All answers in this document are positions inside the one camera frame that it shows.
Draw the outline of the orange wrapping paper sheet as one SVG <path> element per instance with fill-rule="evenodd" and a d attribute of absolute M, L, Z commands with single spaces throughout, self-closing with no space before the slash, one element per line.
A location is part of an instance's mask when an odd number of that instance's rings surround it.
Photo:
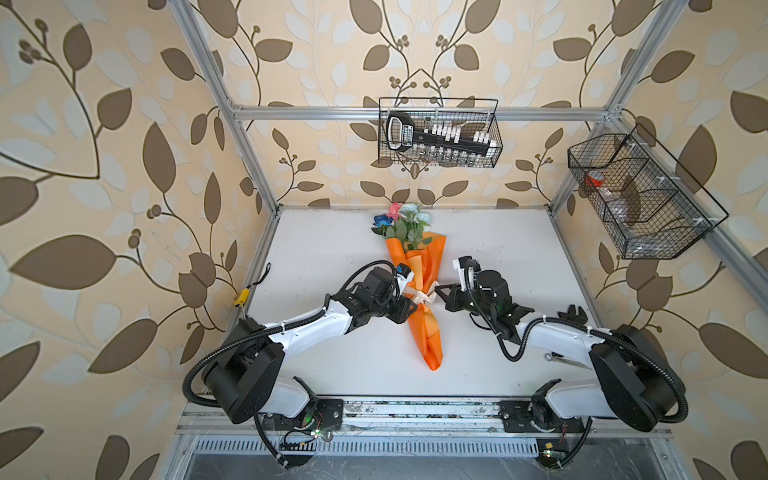
<path fill-rule="evenodd" d="M 427 236 L 431 242 L 425 248 L 409 252 L 403 250 L 400 240 L 386 240 L 393 264 L 397 266 L 406 263 L 414 273 L 414 280 L 408 286 L 422 292 L 426 292 L 433 282 L 438 282 L 446 243 L 445 236 L 432 232 L 427 233 Z M 440 327 L 432 311 L 432 304 L 417 305 L 417 311 L 409 317 L 408 325 L 425 363 L 432 371 L 436 371 L 442 364 L 443 351 Z"/>

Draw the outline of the white ribbon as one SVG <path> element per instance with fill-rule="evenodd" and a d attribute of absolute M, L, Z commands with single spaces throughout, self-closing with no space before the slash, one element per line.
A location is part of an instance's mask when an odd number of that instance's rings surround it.
<path fill-rule="evenodd" d="M 437 281 L 433 282 L 426 292 L 417 290 L 411 286 L 406 286 L 404 294 L 416 305 L 431 305 L 437 298 L 436 288 L 439 286 Z"/>

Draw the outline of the pale blue fake flower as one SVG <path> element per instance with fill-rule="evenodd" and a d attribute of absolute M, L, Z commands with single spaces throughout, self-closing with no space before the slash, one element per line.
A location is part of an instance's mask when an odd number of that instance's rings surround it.
<path fill-rule="evenodd" d="M 431 216 L 415 203 L 402 204 L 398 214 L 399 218 L 394 223 L 395 237 L 401 241 L 403 250 L 408 252 L 425 248 L 431 242 L 427 236 L 431 231 Z"/>

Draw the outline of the dark blue fake rose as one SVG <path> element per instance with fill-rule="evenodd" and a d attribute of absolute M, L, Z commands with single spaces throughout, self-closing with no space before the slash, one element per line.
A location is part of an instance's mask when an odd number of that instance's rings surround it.
<path fill-rule="evenodd" d="M 373 219 L 373 226 L 371 230 L 374 234 L 379 236 L 387 236 L 388 229 L 392 226 L 393 220 L 387 214 L 376 215 Z"/>

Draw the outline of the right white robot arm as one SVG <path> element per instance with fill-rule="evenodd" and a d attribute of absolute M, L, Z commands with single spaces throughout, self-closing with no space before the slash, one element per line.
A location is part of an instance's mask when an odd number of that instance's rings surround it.
<path fill-rule="evenodd" d="M 453 265 L 458 282 L 436 286 L 437 296 L 451 312 L 482 318 L 507 361 L 519 362 L 529 348 L 538 348 L 553 360 L 592 372 L 585 380 L 550 380 L 531 395 L 523 417 L 537 430 L 551 432 L 571 419 L 600 418 L 650 432 L 659 423 L 687 419 L 684 382 L 637 328 L 592 327 L 576 305 L 555 316 L 537 312 L 512 299 L 499 272 L 482 269 L 470 256 Z"/>

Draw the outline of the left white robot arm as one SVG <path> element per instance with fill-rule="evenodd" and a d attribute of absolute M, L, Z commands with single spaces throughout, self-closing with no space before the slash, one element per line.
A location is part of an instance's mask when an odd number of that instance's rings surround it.
<path fill-rule="evenodd" d="M 251 317 L 238 321 L 223 344 L 204 356 L 182 383 L 185 399 L 195 405 L 218 408 L 237 425 L 258 414 L 295 419 L 312 410 L 314 392 L 294 378 L 282 380 L 285 360 L 332 338 L 383 317 L 403 324 L 417 305 L 406 296 L 414 273 L 405 264 L 376 260 L 358 270 L 366 278 L 350 276 L 318 309 L 302 316 L 266 325 Z"/>

